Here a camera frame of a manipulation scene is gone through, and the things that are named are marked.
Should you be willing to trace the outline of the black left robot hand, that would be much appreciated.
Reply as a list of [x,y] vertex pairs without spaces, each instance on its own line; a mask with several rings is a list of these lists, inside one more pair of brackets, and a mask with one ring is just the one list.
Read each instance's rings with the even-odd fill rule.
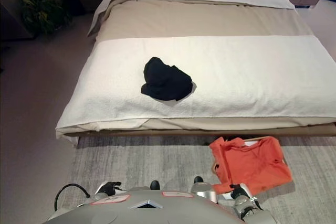
[[120,190],[121,182],[103,182],[97,193],[105,193],[108,196],[116,194],[116,190]]

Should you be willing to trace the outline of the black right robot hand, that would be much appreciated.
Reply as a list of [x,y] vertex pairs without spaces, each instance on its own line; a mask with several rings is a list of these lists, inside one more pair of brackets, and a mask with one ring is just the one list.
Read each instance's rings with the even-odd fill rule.
[[232,189],[232,192],[230,193],[232,199],[236,199],[241,195],[245,195],[245,191],[240,184],[231,184],[230,188]]

